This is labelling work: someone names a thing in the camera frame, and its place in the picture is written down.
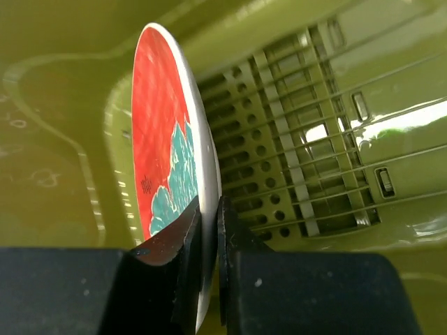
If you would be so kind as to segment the olive green plastic bin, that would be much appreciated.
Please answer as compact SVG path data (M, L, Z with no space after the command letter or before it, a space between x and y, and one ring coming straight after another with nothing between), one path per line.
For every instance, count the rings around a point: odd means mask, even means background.
M446 333L445 1L2 1L1 244L130 246L131 57L199 74L225 192L281 249L380 248Z

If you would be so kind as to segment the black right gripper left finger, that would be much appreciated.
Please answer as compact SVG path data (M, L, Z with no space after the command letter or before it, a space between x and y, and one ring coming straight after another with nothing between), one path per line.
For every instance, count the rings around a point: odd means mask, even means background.
M194 334L201 222L190 204L130 251L1 249L2 334Z

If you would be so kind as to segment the red plate with teal flower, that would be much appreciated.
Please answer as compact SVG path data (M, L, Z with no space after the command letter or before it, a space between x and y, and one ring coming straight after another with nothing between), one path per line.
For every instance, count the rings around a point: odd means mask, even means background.
M131 94L133 169L145 239L179 218L193 200L201 215L201 284L196 325L205 319L216 262L222 194L216 148L202 98L182 48L155 22L135 49Z

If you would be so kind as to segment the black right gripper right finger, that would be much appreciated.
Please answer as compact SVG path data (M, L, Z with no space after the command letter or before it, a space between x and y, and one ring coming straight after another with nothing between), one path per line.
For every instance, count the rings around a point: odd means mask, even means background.
M376 253L279 252L217 210L221 323L228 334L419 334L390 261Z

